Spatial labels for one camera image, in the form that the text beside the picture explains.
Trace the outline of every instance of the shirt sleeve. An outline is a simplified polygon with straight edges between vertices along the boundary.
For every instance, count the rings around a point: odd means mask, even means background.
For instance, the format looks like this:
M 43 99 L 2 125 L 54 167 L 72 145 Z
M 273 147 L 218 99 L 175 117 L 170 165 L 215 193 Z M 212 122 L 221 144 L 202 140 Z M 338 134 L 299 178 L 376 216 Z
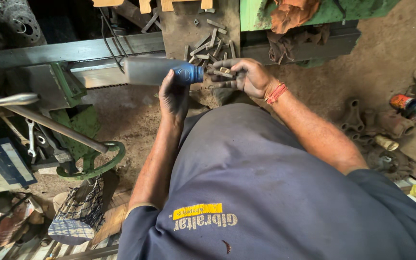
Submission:
M 160 211 L 151 205 L 131 209 L 123 222 L 117 260 L 140 258 L 148 232 L 155 227 Z
M 383 204 L 401 222 L 416 242 L 416 202 L 392 181 L 374 170 L 355 170 L 347 176 Z

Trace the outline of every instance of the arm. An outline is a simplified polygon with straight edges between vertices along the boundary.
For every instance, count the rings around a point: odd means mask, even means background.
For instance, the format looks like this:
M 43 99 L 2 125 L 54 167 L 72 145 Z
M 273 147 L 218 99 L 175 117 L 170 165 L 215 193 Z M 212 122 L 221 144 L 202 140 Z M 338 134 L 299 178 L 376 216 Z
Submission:
M 279 85 L 263 65 L 252 59 L 219 61 L 214 63 L 214 67 L 227 67 L 237 72 L 236 79 L 231 81 L 212 76 L 213 82 L 220 82 L 216 87 L 238 88 L 252 97 L 268 97 Z M 312 112 L 290 91 L 282 94 L 271 106 L 310 154 L 345 175 L 352 170 L 368 168 L 359 150 L 344 133 Z
M 189 96 L 189 86 L 173 85 L 173 76 L 174 71 L 170 70 L 159 91 L 160 127 L 152 150 L 137 177 L 130 198 L 130 210 L 142 204 L 153 204 L 161 209 L 168 196 Z

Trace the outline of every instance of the checkered cloth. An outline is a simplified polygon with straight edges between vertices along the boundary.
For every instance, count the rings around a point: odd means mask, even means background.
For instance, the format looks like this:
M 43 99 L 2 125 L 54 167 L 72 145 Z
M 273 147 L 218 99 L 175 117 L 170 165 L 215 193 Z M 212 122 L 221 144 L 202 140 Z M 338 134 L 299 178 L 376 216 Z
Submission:
M 104 180 L 102 176 L 96 178 L 94 188 L 86 196 L 84 202 L 78 203 L 74 199 L 78 189 L 79 187 L 76 187 L 70 191 L 49 226 L 49 236 L 62 244 L 83 244 L 93 239 L 104 223 L 102 213 Z

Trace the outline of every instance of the wrench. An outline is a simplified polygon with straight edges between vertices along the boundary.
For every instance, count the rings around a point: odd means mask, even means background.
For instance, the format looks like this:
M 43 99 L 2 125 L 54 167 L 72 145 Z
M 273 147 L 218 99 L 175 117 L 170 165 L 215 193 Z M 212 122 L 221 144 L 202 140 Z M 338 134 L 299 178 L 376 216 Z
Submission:
M 20 132 L 17 130 L 17 128 L 14 127 L 14 125 L 7 119 L 7 117 L 4 115 L 4 112 L 0 110 L 0 118 L 3 119 L 3 121 L 9 126 L 9 128 L 17 135 L 17 137 L 20 139 L 20 143 L 22 145 L 26 145 L 30 143 Z
M 28 124 L 28 139 L 30 139 L 30 149 L 28 149 L 28 154 L 35 158 L 35 139 L 33 139 L 33 127 L 35 126 L 35 122 L 28 118 L 25 118 L 25 121 Z

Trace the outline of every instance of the dirt floor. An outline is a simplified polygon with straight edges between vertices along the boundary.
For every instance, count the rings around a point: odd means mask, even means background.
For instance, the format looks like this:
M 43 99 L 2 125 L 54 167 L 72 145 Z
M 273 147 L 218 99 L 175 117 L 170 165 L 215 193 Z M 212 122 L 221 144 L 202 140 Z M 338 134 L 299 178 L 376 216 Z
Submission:
M 405 92 L 416 69 L 416 1 L 402 0 L 383 18 L 361 20 L 362 36 L 350 55 L 340 56 L 318 68 L 296 65 L 269 66 L 301 101 L 329 120 L 340 117 L 344 101 L 358 97 L 361 108 L 388 109 L 388 100 Z M 119 86 L 93 90 L 84 98 L 94 104 L 102 124 L 100 140 L 116 140 L 126 146 L 128 162 L 119 190 L 132 188 L 148 155 L 159 125 L 157 86 Z M 201 103 L 216 107 L 209 91 Z M 44 198 L 68 191 L 76 183 L 56 175 L 36 174 L 39 183 L 30 191 Z

